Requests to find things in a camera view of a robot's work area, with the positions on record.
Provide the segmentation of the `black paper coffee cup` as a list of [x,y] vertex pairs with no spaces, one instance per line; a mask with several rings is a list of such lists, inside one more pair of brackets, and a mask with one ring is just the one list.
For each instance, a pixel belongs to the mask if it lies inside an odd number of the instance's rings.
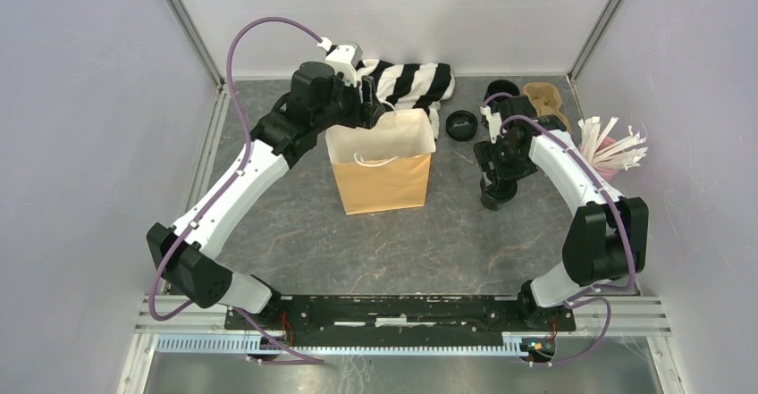
[[488,183],[480,180],[480,202],[486,209],[497,211],[509,202],[518,191],[518,184],[514,180],[501,180]]

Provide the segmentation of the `brown paper bag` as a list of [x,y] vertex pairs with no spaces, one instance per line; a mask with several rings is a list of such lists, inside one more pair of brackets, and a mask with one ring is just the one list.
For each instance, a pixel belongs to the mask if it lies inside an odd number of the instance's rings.
[[436,150],[425,111],[385,113],[371,130],[333,126],[325,143],[347,215],[425,205]]

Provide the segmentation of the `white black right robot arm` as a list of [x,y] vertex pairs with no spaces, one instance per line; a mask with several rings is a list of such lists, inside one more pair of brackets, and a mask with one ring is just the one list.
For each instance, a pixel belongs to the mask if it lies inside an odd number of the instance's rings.
[[625,197],[604,180],[563,122],[555,115],[538,115],[527,96],[492,94],[480,113],[489,134],[474,145],[482,205],[499,209],[516,196],[520,180],[543,172],[573,216],[560,262],[525,282],[518,293],[518,322],[538,330],[552,313],[578,306],[592,292],[632,290],[645,265],[645,201]]

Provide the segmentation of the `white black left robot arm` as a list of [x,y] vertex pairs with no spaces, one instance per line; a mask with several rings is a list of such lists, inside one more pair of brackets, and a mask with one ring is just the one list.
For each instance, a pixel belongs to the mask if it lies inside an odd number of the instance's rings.
[[236,272],[217,258],[242,217],[264,192],[313,149],[333,126],[372,129],[385,107],[375,81],[353,84],[322,62],[306,62],[293,73],[289,92],[248,131],[243,148],[216,184],[170,226],[155,223],[147,245],[159,278],[187,297],[189,305],[237,307],[259,329],[281,317],[276,292],[260,279]]

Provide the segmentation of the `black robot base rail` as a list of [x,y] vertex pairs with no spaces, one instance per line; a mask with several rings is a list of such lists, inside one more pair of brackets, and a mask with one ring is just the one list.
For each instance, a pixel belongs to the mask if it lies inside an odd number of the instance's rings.
[[293,295],[274,298],[245,319],[230,310],[224,327],[259,325],[304,354],[513,353],[576,329],[564,306],[539,308],[521,296]]

